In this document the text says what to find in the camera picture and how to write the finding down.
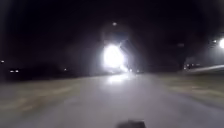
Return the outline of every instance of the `dark sky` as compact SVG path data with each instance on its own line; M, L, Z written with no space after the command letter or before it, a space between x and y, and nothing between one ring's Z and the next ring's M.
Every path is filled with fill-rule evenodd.
M19 67L86 68L114 21L125 28L135 61L175 67L222 26L215 0L3 0L1 8L1 57Z

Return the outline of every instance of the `grass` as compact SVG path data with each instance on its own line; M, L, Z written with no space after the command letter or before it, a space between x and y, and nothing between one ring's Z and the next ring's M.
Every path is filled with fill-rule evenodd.
M224 108L224 79L221 75L158 75L172 91L209 101Z
M79 80L23 82L0 86L0 123L78 93Z

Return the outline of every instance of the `asphalt road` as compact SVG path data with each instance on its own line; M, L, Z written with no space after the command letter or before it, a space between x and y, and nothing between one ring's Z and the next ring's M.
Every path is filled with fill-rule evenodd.
M152 75L87 78L79 84L79 95L7 127L115 128L129 119L144 120L147 128L224 127L223 110L170 92Z

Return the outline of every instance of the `distant light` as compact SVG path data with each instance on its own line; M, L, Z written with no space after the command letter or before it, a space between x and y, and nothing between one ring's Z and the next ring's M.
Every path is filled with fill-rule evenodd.
M117 26L117 23L116 23L116 22L113 22L112 25L113 25L113 26Z
M219 47L224 49L224 38L219 41Z

